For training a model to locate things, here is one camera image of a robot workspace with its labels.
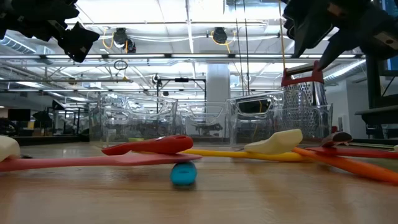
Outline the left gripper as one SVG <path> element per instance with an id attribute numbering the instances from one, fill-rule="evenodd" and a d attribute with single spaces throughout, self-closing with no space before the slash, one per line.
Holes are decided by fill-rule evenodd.
<path id="1" fill-rule="evenodd" d="M 1 0 L 1 40 L 8 30 L 20 32 L 28 38 L 49 41 L 60 37 L 58 45 L 75 62 L 83 62 L 93 43 L 100 35 L 85 29 L 77 22 L 72 29 L 59 31 L 49 22 L 51 19 L 71 19 L 79 15 L 77 0 L 5 1 Z"/>

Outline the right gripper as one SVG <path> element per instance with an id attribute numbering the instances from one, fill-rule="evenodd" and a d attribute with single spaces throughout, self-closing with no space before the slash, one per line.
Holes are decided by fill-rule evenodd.
<path id="1" fill-rule="evenodd" d="M 326 0 L 289 0 L 283 17 L 287 36 L 295 41 L 293 58 L 316 47 L 333 25 Z M 339 31 L 329 38 L 317 69 L 323 70 L 344 51 L 360 48 L 362 53 L 378 59 L 397 55 L 397 20 L 371 1 L 335 1 L 340 12 L 333 24 Z"/>

